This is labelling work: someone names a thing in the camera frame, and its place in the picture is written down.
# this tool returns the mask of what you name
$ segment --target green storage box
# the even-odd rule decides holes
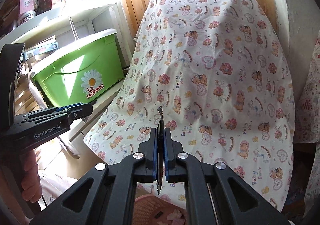
[[[115,29],[91,34],[56,50],[30,75],[54,107],[88,103],[124,78]]]

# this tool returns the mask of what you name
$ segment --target human hand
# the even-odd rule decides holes
[[[23,188],[22,198],[25,201],[32,203],[37,202],[41,198],[42,188],[40,184],[40,176],[38,175],[38,163],[34,150],[26,153],[23,156],[22,168],[26,171],[24,178],[21,181]]]

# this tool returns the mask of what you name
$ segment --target barcode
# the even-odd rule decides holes
[[[27,56],[27,59],[32,58],[33,57],[33,52],[27,53],[26,56]]]

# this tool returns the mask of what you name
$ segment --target silver screw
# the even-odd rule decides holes
[[[186,159],[188,157],[188,154],[185,153],[185,152],[182,152],[182,153],[178,154],[178,157],[181,158],[181,159]]]
[[[217,162],[216,167],[220,170],[223,170],[227,167],[227,165],[224,162]]]
[[[133,154],[133,158],[135,159],[141,159],[143,157],[143,153],[137,152]]]
[[[105,165],[104,163],[98,163],[98,164],[96,164],[96,169],[97,169],[98,171],[104,170],[105,167],[106,167],[106,165]]]

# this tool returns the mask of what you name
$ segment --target white bin rim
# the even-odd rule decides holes
[[[56,60],[62,58],[63,56],[67,55],[70,52],[73,52],[91,42],[94,42],[98,39],[101,39],[103,37],[109,36],[111,34],[118,33],[116,29],[107,29],[95,34],[88,35],[86,37],[83,37],[77,41],[74,41],[58,50],[56,50],[54,53],[49,55],[48,57],[44,58],[42,61],[39,61],[35,66],[32,67],[30,71],[30,76],[33,78],[35,75],[37,75],[39,72],[44,70],[46,67],[48,67],[50,64],[55,62]]]

